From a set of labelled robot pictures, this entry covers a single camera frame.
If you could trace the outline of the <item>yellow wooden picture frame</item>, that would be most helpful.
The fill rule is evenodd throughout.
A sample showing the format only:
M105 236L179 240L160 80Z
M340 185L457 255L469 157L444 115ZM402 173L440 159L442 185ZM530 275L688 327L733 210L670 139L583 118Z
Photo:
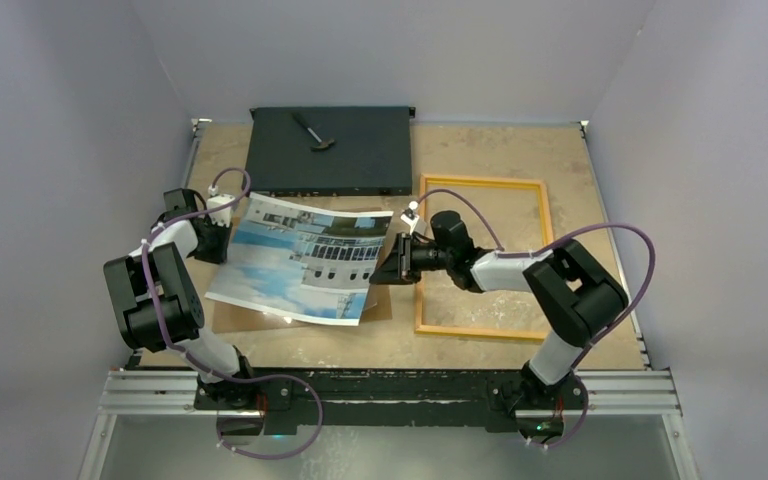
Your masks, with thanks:
M435 193L449 193L463 201L463 195L453 191L453 186L511 188L519 190L535 190L537 192L539 221L543 240L551 242L553 231L549 214L548 193L545 184L537 180L508 180L498 178L479 178L470 176L420 176L420 195L415 200L420 203L419 213L422 218L426 215L425 201ZM530 293L535 296L538 305L542 306L551 301L552 295L545 291L545 276L552 277L552 247L545 245L539 252L508 252L501 247L500 240L494 230L489 233L496 247L494 249L478 248L467 254L464 261L450 262L445 269L457 273L461 268L466 273L466 291L468 293L492 293L496 291L513 291ZM426 325L424 320L424 287L418 282L415 288L415 332L428 335L447 335L456 337L489 338L517 341L545 341L552 335L551 330L524 331L480 329L468 327L447 327Z

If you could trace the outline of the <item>sky building photo print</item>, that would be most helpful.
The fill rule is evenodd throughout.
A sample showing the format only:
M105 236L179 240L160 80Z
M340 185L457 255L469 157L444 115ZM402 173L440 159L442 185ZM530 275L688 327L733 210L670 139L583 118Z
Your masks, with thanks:
M306 323L356 326L392 216L253 193L206 296Z

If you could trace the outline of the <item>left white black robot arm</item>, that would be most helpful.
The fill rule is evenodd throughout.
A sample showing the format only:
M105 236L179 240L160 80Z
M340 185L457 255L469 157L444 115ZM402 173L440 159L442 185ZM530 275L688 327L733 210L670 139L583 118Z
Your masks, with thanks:
M164 194L165 211L148 237L103 266L120 335L132 349L170 352L197 371L201 387L232 408L257 399L258 382L246 357L206 325L200 295L186 267L189 258L227 260L238 198L191 189Z

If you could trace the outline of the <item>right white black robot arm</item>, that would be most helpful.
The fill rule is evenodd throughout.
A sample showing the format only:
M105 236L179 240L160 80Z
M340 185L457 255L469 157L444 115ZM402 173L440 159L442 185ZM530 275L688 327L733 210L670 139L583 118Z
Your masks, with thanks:
M477 247L455 211L433 215L431 228L429 240L398 235L370 283L411 285L425 272L444 271L464 291L532 294L550 326L521 370L521 394L533 406L559 396L586 347L630 304L618 281L574 239L543 253L514 255Z

